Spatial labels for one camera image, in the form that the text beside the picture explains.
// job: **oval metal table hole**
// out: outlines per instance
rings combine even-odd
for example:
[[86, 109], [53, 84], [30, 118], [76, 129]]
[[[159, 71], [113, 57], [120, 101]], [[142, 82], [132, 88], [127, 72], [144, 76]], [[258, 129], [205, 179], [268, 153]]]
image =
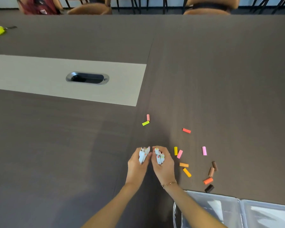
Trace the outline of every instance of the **oval metal table hole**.
[[109, 81], [109, 75], [99, 73], [71, 72], [66, 80], [69, 82], [81, 82], [92, 85], [104, 85]]

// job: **person's right hand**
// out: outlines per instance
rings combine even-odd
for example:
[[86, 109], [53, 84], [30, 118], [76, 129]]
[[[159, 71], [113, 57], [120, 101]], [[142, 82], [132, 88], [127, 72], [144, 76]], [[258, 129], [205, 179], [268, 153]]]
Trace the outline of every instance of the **person's right hand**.
[[[163, 164], [159, 165], [156, 161], [156, 154], [155, 154], [155, 148], [158, 148], [160, 152], [162, 152], [165, 155], [165, 160]], [[162, 146], [153, 146], [153, 154], [152, 154], [152, 165], [154, 172], [160, 181], [160, 184], [167, 185], [170, 182], [175, 181], [175, 175], [174, 175], [174, 161], [167, 150], [166, 147]]]

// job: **forearm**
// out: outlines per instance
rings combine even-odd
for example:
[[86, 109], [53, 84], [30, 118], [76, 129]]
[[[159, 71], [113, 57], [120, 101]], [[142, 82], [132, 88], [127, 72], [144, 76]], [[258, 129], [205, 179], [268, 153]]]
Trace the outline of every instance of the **forearm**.
[[226, 228], [224, 224], [200, 207], [177, 184], [166, 186], [165, 190], [173, 198], [192, 228]]
[[112, 201], [91, 217], [81, 228], [114, 228], [135, 193], [136, 190], [131, 185], [126, 184]]

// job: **person's left hand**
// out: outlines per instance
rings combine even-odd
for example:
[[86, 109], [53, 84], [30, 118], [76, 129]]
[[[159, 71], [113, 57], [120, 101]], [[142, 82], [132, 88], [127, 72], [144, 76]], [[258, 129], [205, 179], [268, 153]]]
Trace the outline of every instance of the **person's left hand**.
[[140, 164], [140, 162], [138, 161], [140, 150], [141, 147], [137, 148], [130, 160], [128, 161], [128, 174], [127, 179], [125, 180], [125, 185], [133, 187], [135, 192], [138, 191], [140, 185], [142, 184], [142, 181], [147, 172], [150, 157], [152, 156], [152, 152], [150, 152], [146, 157], [144, 163]]

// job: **pink marker cap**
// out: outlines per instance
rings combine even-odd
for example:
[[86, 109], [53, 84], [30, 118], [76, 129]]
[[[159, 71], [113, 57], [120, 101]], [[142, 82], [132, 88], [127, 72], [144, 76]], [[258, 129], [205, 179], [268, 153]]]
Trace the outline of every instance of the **pink marker cap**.
[[203, 146], [202, 149], [203, 149], [203, 155], [207, 155], [206, 147]]
[[176, 156], [177, 158], [180, 158], [181, 155], [182, 155], [183, 151], [180, 149], [179, 152], [178, 152], [178, 155]]

